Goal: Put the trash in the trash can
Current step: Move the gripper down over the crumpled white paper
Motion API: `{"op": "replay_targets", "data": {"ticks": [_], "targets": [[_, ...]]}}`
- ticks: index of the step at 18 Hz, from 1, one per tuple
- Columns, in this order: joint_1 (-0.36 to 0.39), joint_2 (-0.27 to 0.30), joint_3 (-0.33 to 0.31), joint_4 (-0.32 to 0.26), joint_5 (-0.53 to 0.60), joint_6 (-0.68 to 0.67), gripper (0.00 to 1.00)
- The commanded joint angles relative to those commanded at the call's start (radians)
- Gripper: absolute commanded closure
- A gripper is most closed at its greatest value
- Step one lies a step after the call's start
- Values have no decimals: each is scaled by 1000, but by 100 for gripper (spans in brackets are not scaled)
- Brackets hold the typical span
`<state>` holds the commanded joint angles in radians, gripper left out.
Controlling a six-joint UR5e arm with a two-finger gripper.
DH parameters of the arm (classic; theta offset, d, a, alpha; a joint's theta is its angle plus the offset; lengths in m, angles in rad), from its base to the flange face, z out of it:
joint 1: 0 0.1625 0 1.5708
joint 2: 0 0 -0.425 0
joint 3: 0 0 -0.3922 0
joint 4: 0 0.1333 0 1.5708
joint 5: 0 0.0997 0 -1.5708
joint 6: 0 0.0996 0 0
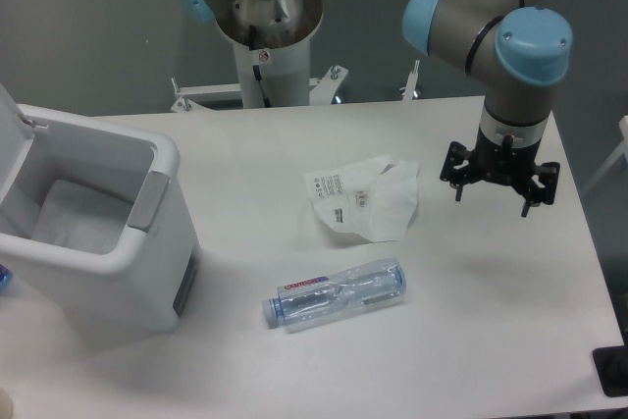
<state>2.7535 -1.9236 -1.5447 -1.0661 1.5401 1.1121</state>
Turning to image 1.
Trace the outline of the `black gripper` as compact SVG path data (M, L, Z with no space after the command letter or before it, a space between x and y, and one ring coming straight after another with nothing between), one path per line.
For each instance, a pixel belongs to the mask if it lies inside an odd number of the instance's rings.
M553 205L560 174L558 162L535 164L540 145L538 140L526 147L503 147L479 129L474 150L457 141L450 143L440 180L455 190L456 201L468 184L485 181L511 186L523 197L521 216L527 217L533 207Z

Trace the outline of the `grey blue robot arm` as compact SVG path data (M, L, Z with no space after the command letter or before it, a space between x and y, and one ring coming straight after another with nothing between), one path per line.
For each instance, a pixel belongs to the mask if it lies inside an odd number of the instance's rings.
M552 204L560 167L536 156L555 91L566 75L572 29L541 0L409 0L405 40L487 88L476 144L453 142L441 180L456 191L508 186L526 208ZM309 105L310 40L322 0L178 0L232 44L247 108Z

